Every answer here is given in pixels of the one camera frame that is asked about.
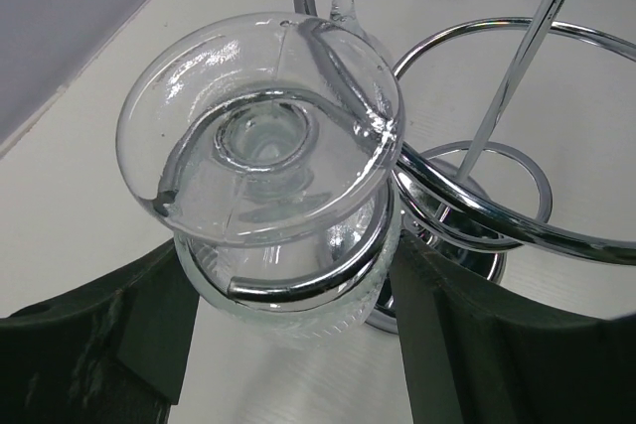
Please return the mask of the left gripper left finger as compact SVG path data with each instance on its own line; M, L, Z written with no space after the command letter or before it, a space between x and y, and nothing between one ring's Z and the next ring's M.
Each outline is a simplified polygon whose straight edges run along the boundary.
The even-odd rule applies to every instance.
M167 422L198 305L168 241L2 319L2 422Z

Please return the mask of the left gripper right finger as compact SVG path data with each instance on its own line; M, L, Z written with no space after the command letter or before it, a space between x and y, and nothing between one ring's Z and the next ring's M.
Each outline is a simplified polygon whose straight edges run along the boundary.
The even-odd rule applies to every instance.
M635 319L496 285L403 232L391 267L416 423L631 423Z

